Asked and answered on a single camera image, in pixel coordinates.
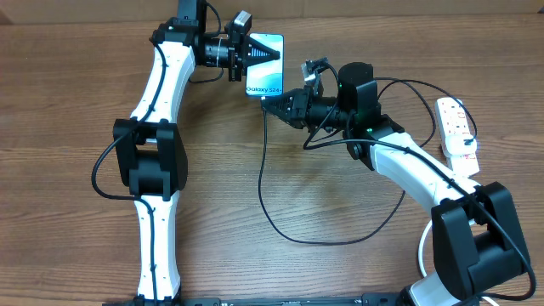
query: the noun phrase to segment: phone screen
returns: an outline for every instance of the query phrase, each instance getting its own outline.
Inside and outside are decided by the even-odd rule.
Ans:
[[[251,33],[249,36],[279,51],[280,59],[247,67],[246,94],[259,97],[283,94],[283,36],[266,33]]]

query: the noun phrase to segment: power outlet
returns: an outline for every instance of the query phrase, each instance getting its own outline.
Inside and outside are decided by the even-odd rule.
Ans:
[[[440,98],[434,105],[440,135],[442,136],[442,151],[446,155],[448,167],[457,174],[469,177],[479,172],[478,159],[476,158],[476,141],[466,147],[456,147],[448,150],[446,140],[455,137],[471,139],[472,134],[468,127],[465,110],[452,98]]]

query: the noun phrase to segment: black bracket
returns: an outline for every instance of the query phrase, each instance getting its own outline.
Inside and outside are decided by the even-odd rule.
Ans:
[[[178,126],[161,120],[159,123],[117,119],[113,138],[123,138],[116,146],[121,179],[130,194],[162,195],[163,201],[187,182],[187,154],[179,136]],[[147,139],[156,140],[156,150],[141,150],[137,145]]]
[[[530,260],[510,192],[495,182],[476,187],[473,197]],[[448,292],[461,301],[525,272],[519,255],[473,205],[463,197],[445,199],[431,209],[434,267]],[[487,231],[473,236],[468,225],[472,218],[477,224],[488,224]]]

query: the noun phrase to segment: wood grain surface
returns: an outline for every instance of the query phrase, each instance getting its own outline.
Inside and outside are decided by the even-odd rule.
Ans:
[[[139,281],[133,203],[90,184],[116,118],[138,103],[149,76],[155,22],[0,27],[0,304],[100,305],[132,298]],[[482,184],[513,193],[538,280],[544,281],[544,19],[541,15],[254,20],[286,39],[285,88],[300,64],[328,56],[340,68],[432,82],[463,99],[479,126]],[[194,78],[212,77],[198,68]],[[325,74],[326,95],[334,95]],[[421,88],[428,100],[440,95]],[[417,97],[400,85],[382,109],[416,141],[430,133]],[[177,214],[185,297],[278,298],[397,292],[420,279],[417,243],[428,221],[406,197],[376,236],[352,246],[302,246],[278,236],[257,197],[263,142],[258,102],[243,83],[189,85],[180,115],[189,180]],[[366,235],[400,188],[353,161],[343,146],[303,151],[307,137],[269,119],[263,197],[286,234],[342,241]],[[427,148],[444,161],[439,135]],[[115,156],[99,172],[126,193]],[[430,248],[428,267],[432,268]],[[521,276],[496,291],[521,293]],[[544,304],[537,291],[526,305]]]
[[[167,20],[179,0],[0,0],[0,25]],[[444,14],[535,14],[542,0],[212,0],[224,20]],[[208,19],[215,15],[208,10]]]

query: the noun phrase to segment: white cable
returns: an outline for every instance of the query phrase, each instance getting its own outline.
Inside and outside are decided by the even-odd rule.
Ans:
[[[475,224],[474,220],[470,220],[469,224],[472,226]],[[425,229],[423,230],[422,238],[419,240],[419,247],[417,248],[417,263],[419,264],[419,270],[421,271],[423,277],[427,277],[427,271],[425,271],[425,265],[423,264],[423,250],[425,249],[425,240],[427,238],[428,232],[433,227],[433,221],[429,221]],[[491,304],[492,306],[499,306],[499,304],[493,301],[490,297],[483,297],[483,299]]]

